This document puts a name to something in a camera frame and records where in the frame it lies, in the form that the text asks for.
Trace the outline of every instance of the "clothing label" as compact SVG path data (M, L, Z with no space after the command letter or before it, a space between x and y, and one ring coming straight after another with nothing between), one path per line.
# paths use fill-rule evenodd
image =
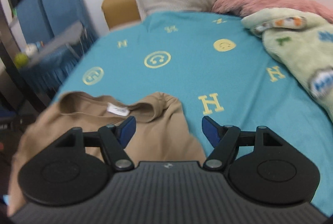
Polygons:
M108 104L107 111L119 116L128 116L129 114L129 109L127 107L115 106L111 103Z

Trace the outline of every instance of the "circular pad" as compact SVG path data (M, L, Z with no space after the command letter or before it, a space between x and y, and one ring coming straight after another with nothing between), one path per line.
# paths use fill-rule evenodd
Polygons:
M71 147L45 150L19 172L19 185L31 201L48 206L80 203L98 194L109 174L98 158Z
M286 182L296 175L296 168L287 161L268 160L258 166L258 173L270 182Z

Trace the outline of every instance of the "pink fluffy blanket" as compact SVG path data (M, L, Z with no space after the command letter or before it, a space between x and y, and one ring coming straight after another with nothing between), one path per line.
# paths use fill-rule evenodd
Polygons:
M333 23L333 10L313 0L217 0L212 12L246 17L265 8L290 8L315 13Z

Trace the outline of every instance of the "yellow h letter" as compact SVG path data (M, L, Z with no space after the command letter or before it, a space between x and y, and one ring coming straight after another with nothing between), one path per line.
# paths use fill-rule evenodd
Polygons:
M274 75L278 75L279 76L279 79L282 79L282 78L285 78L286 76L283 75L280 70L279 70L279 66L274 66L272 68L266 68L269 76L271 77L271 82L275 82L277 81L278 79L274 76Z
M119 41L118 42L118 48L120 48L120 47L127 47L127 40L123 40L123 41Z
M223 111L224 108L220 106L219 101L217 100L218 94L217 93L212 93L212 94L209 94L209 96L212 97L213 100L206 100L207 99L206 95L202 95L202 96L198 97L198 99L201 100L204 104L204 108L205 108L205 111L203 112L204 115L209 115L209 114L213 113L213 111L208 108L208 104L216 105L216 108L215 108L216 112Z
M166 27L164 28L164 30L165 30L166 32L168 32L168 33L171 33L171 32L174 32L174 31L178 31L178 28L176 28L175 25L172 25L172 26L166 26Z

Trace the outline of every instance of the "yellow smiley face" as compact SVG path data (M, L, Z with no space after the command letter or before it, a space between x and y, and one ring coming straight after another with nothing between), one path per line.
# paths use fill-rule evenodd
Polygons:
M215 50L219 52L226 52L234 49L236 47L236 44L231 40L221 39L214 42L213 46Z
M104 76L104 71L101 67L93 67L86 71L82 77L84 84L91 86L99 82Z
M157 51L147 55L144 58L144 64L146 67L156 69L168 64L171 60L171 55L165 51Z

